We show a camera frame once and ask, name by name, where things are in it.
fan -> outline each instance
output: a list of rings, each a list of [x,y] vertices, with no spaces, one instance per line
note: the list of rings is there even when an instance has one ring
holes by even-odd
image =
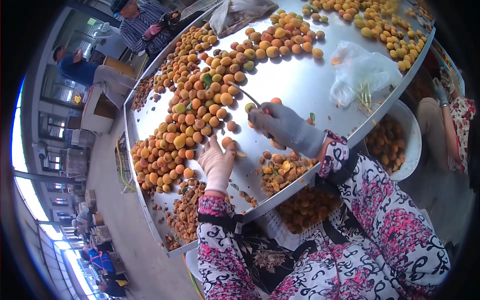
[[[93,37],[96,39],[107,39],[115,34],[120,34],[120,29],[110,26],[109,22],[105,22],[100,29],[93,33]]]

pink floral sleeve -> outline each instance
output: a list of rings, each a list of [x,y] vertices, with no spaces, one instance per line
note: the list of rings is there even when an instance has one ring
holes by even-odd
[[[235,214],[230,203],[211,196],[200,197],[198,213],[229,217]],[[206,298],[260,299],[234,235],[205,222],[197,227],[197,235],[198,267]]]
[[[349,155],[345,138],[328,131],[327,136],[334,141],[327,147],[319,172],[324,178],[339,171]],[[358,156],[351,177],[338,186],[342,200],[379,246],[405,292],[430,295],[450,269],[442,242],[412,199],[382,166],[375,159]]]

bucket of apricots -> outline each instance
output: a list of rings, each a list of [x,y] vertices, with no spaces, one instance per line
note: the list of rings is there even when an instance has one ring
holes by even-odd
[[[387,114],[365,136],[368,152],[395,181],[402,181],[417,168],[421,155],[421,133],[412,111],[397,100]]]

stainless steel table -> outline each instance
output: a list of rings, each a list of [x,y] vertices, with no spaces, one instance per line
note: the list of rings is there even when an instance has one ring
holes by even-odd
[[[301,12],[301,7],[305,4],[305,2],[295,0],[279,0],[277,3],[279,7],[285,9],[286,12],[297,13]],[[383,91],[372,95],[374,103],[382,101],[382,104],[379,105],[377,110],[370,116],[366,116],[362,113],[355,103],[352,103],[347,108],[342,108],[336,107],[335,103],[329,99],[330,88],[335,81],[335,74],[330,63],[330,56],[335,51],[337,44],[342,40],[354,42],[370,52],[380,52],[388,57],[390,57],[389,50],[380,40],[363,37],[360,34],[359,29],[353,23],[347,22],[339,17],[338,13],[333,9],[330,11],[320,11],[321,15],[328,16],[328,23],[313,21],[310,17],[304,18],[311,24],[311,29],[313,31],[323,30],[325,32],[325,39],[320,41],[317,40],[313,44],[314,48],[320,48],[323,50],[323,60],[314,60],[311,54],[306,53],[289,55],[283,58],[277,57],[274,59],[257,60],[255,62],[255,68],[252,71],[247,72],[246,80],[242,83],[242,88],[259,102],[270,101],[273,97],[279,97],[282,99],[284,105],[294,109],[302,118],[307,119],[309,114],[313,112],[316,116],[315,126],[317,128],[322,130],[331,129],[340,135],[348,136],[349,145],[354,146],[373,128],[373,121],[379,121],[393,103],[397,101],[419,69],[427,54],[427,50],[430,48],[430,44],[432,43],[435,28],[433,28],[430,34],[427,34],[426,30],[421,27],[415,18],[404,14],[405,9],[408,9],[409,7],[413,6],[405,0],[401,1],[396,14],[411,23],[414,31],[417,29],[423,31],[424,34],[428,36],[428,40],[425,43],[424,50],[419,54],[411,69],[404,75],[402,82],[392,92],[389,92],[388,88],[386,88]],[[202,20],[208,20],[213,9],[200,16],[192,23],[192,25],[203,25]],[[214,49],[231,51],[230,44],[232,42],[241,43],[243,40],[247,39],[247,36],[244,33],[246,28],[253,27],[256,31],[262,32],[269,26],[272,26],[272,23],[267,15],[262,20],[252,22],[238,32],[220,39],[214,47],[207,51],[207,53],[210,56],[213,56],[212,52]],[[142,75],[142,78],[153,74],[155,69],[161,65],[166,56],[174,51],[175,42],[178,40],[179,37],[175,38],[174,42],[168,45],[164,51],[158,55],[155,62]],[[203,61],[199,64],[200,69],[205,66],[206,64]],[[130,147],[132,147],[136,140],[143,140],[153,134],[154,129],[158,127],[159,123],[164,122],[164,118],[167,115],[168,101],[172,97],[173,93],[167,91],[161,95],[161,99],[157,103],[148,100],[145,107],[140,112],[137,112],[132,111],[130,108],[133,93],[129,95],[128,101],[124,106],[124,112],[127,143]],[[234,120],[240,129],[239,132],[233,133],[225,130],[225,135],[222,136],[220,129],[218,129],[220,127],[217,127],[217,129],[213,130],[212,134],[216,133],[220,141],[226,136],[231,137],[238,142],[240,147],[239,151],[247,154],[247,157],[245,158],[237,158],[231,175],[231,180],[232,183],[238,185],[241,191],[244,191],[255,198],[258,205],[255,208],[251,208],[250,203],[247,203],[243,198],[240,198],[238,196],[238,191],[231,186],[228,188],[228,193],[233,195],[233,199],[230,202],[235,205],[236,212],[241,213],[241,211],[245,210],[246,214],[244,219],[246,222],[250,222],[265,214],[267,211],[275,208],[300,190],[310,181],[314,174],[319,171],[320,165],[317,164],[299,177],[295,182],[267,199],[265,192],[260,189],[260,176],[255,175],[254,173],[254,169],[259,167],[258,158],[265,150],[269,150],[272,154],[288,154],[289,150],[282,152],[273,148],[270,145],[269,140],[251,129],[247,124],[247,114],[244,110],[244,106],[249,103],[250,100],[242,95],[237,95],[235,99],[234,104],[227,108],[227,111],[230,114],[227,120]],[[199,145],[196,149],[197,153],[195,159],[198,158],[201,148],[202,145]],[[195,160],[190,160],[187,164],[189,168],[195,170],[198,180],[206,181],[206,176],[202,173],[200,166]],[[162,242],[165,243],[163,241],[165,234],[172,233],[173,230],[168,228],[165,224],[159,224],[158,220],[163,217],[164,214],[152,210],[153,202],[149,199],[145,200],[140,192],[140,186],[138,183],[136,185],[140,205],[144,210],[145,218],[147,219],[154,239],[159,244]],[[156,193],[154,196],[154,203],[159,204],[162,207],[166,206],[170,210],[173,207],[173,200],[180,197],[176,194],[177,188],[177,186],[172,186],[172,192],[168,194]],[[184,253],[195,248],[196,245],[196,241],[191,242],[188,245],[167,252],[167,255],[173,256]]]

plastic bag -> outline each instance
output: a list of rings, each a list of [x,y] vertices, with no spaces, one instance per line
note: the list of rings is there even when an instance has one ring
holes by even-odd
[[[361,87],[368,86],[370,94],[402,81],[398,64],[378,52],[370,53],[359,45],[341,41],[330,59],[340,57],[334,66],[335,83],[330,90],[333,101],[348,106],[357,98]]]
[[[210,17],[210,26],[216,36],[228,36],[277,8],[266,0],[225,0]]]

